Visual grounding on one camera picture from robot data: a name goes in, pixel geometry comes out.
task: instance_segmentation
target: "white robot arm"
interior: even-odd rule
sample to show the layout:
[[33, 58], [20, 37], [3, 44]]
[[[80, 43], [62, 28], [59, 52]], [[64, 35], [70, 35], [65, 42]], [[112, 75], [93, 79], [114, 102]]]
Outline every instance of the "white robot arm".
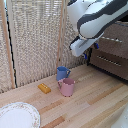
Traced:
[[76, 57], [83, 54], [104, 30], [128, 14], [128, 0], [70, 0], [69, 20], [78, 33], [70, 45]]

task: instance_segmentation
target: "yellow sponge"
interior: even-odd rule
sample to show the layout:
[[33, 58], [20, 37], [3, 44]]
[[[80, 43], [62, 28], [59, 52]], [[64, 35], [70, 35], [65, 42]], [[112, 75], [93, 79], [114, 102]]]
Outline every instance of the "yellow sponge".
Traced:
[[51, 92], [51, 89], [50, 89], [47, 85], [45, 85], [44, 83], [38, 85], [38, 88], [39, 88], [42, 92], [44, 92], [45, 94]]

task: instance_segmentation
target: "white plate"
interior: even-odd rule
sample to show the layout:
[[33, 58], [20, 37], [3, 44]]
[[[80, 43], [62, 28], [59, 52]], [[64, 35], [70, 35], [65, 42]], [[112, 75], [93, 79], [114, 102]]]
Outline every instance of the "white plate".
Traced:
[[40, 115], [30, 104], [17, 102], [0, 109], [0, 128], [39, 128]]

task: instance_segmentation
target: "wooden surface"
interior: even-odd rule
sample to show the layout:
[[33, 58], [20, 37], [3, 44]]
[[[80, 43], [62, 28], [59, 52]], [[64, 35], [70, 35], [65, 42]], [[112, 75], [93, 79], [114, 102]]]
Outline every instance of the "wooden surface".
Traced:
[[[25, 102], [37, 108], [40, 128], [110, 128], [128, 102], [128, 86], [91, 66], [71, 70], [76, 81], [71, 97], [58, 90], [56, 75], [0, 95], [0, 107]], [[37, 85], [45, 83], [51, 92], [44, 94]]]

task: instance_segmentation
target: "pink cup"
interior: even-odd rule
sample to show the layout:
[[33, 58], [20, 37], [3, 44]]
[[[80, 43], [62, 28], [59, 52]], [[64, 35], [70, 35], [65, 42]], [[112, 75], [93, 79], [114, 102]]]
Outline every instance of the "pink cup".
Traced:
[[70, 78], [64, 78], [58, 81], [59, 90], [62, 95], [68, 97], [72, 96], [75, 81]]

